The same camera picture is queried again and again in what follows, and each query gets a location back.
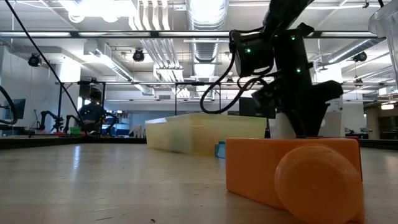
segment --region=man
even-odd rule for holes
[[[103,124],[105,121],[105,110],[101,106],[102,93],[100,91],[93,91],[90,93],[90,104],[84,105],[80,108],[79,114],[83,119],[82,131],[89,133],[95,131],[100,132],[101,120]]]

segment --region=orange block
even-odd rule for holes
[[[307,223],[363,223],[361,177],[354,139],[226,140],[227,190]]]

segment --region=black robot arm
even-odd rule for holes
[[[314,0],[271,0],[264,16],[261,35],[265,40],[287,30]]]
[[[18,122],[18,115],[17,115],[17,110],[15,107],[15,104],[12,101],[12,99],[10,98],[10,96],[8,95],[8,93],[6,92],[6,90],[2,86],[0,86],[0,92],[4,95],[4,97],[6,98],[8,104],[9,104],[9,106],[1,106],[0,105],[0,108],[11,110],[11,114],[12,114],[12,121],[5,121],[5,120],[0,119],[0,123],[9,124],[9,125],[16,124]]]
[[[47,115],[50,115],[55,121],[55,124],[53,125],[53,128],[51,129],[51,131],[54,129],[56,129],[57,131],[61,130],[62,125],[63,125],[63,118],[58,117],[57,115],[53,114],[51,111],[42,111],[40,114],[42,115],[42,120],[40,121],[40,126],[39,126],[38,130],[45,129],[45,117]]]
[[[255,83],[261,83],[263,87],[252,94],[259,106],[271,103],[275,105],[278,113],[287,115],[297,136],[317,136],[328,108],[326,102],[339,98],[343,89],[333,80],[312,85],[310,69],[313,64],[308,62],[304,37],[314,29],[304,23],[296,29],[288,29],[312,2],[313,0],[271,0],[260,32],[255,33],[259,29],[249,32],[231,30],[229,49],[232,52],[232,62],[227,71],[202,95],[201,109],[206,113],[222,113],[231,108],[244,91]],[[270,73],[274,62],[277,71]],[[220,85],[233,63],[239,77],[257,77],[247,81],[244,86],[238,85],[239,93],[223,109],[206,110],[203,104],[205,96],[213,87]],[[274,81],[267,83],[263,80],[265,77],[273,77]]]
[[[68,131],[69,131],[69,121],[70,121],[70,118],[73,118],[73,119],[76,121],[76,123],[81,127],[81,121],[80,121],[79,118],[77,118],[77,117],[74,116],[74,115],[67,115],[67,122],[65,123],[65,127],[63,128],[63,132],[64,132],[65,134],[67,134]]]
[[[111,135],[112,127],[116,124],[119,123],[119,118],[109,112],[105,113],[106,116],[111,116],[113,118],[113,122],[109,125],[109,127],[106,128],[105,134]]]

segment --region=plastic container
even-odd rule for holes
[[[186,154],[214,156],[215,144],[227,138],[264,138],[265,118],[184,114],[146,121],[147,145]]]
[[[74,135],[80,134],[80,128],[78,128],[78,127],[70,127],[69,131],[70,131],[70,134],[74,134]]]
[[[398,1],[380,8],[369,20],[369,31],[387,39],[394,72],[398,74]]]

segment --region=ceiling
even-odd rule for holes
[[[247,0],[230,0],[228,8],[228,17],[226,20],[226,30],[239,29],[249,30],[262,26],[262,19],[267,11],[267,6],[263,6],[269,1],[247,1]],[[57,1],[46,1],[51,7],[59,7]],[[378,5],[375,0],[369,1],[370,5]],[[326,6],[358,6],[363,5],[364,0],[315,0],[310,6],[312,7],[326,7]],[[173,30],[187,30],[187,12],[180,10],[184,7],[185,1],[169,0],[171,6],[169,12],[169,24]],[[23,21],[28,30],[131,30],[128,24],[128,18],[121,17],[114,23],[105,22],[100,17],[87,17],[83,22],[74,24],[68,21],[68,12],[65,9],[47,9],[40,1],[17,1],[14,3],[14,8],[19,17]],[[378,7],[368,7],[367,9],[352,8],[352,9],[338,9],[338,10],[319,10],[306,9],[302,15],[296,20],[292,27],[297,26],[301,22],[313,26],[316,30],[338,30],[338,31],[364,31],[368,30],[369,18],[378,10]],[[12,14],[7,8],[4,1],[0,2],[0,30],[20,30],[20,26],[16,21],[12,22]],[[79,57],[81,54],[82,43],[86,40],[75,39],[37,39],[36,42],[40,46],[57,46],[65,49],[68,52],[76,54]],[[152,72],[153,63],[149,62],[134,62],[132,54],[135,48],[142,47],[137,39],[98,39],[99,43],[107,43],[114,51],[113,56],[120,61],[132,74],[137,72]],[[306,39],[305,45],[307,48],[308,57],[312,58],[316,55],[327,55],[336,52],[340,48],[354,41],[353,39]],[[15,47],[18,45],[29,46],[30,43],[26,40],[15,40],[13,42]],[[193,75],[192,71],[192,54],[188,43],[184,43],[183,39],[174,40],[175,49],[178,58],[183,66],[184,78],[189,78]],[[218,62],[215,68],[215,76],[221,75],[229,65],[228,45],[220,44]],[[121,52],[126,52],[126,57],[121,56]],[[370,48],[366,51],[368,60],[376,58],[388,52],[386,42]],[[89,75],[97,75],[107,81],[116,81],[117,75],[106,66],[99,63],[91,63],[90,66],[85,66],[84,71]],[[353,62],[342,63],[343,80],[350,80],[355,75],[364,75],[367,73],[378,71],[391,65],[389,55],[360,66],[361,63],[354,65]],[[383,82],[388,78],[394,78],[394,74],[387,73],[381,77],[375,77],[367,82]],[[367,88],[363,93],[373,91],[377,87]]]

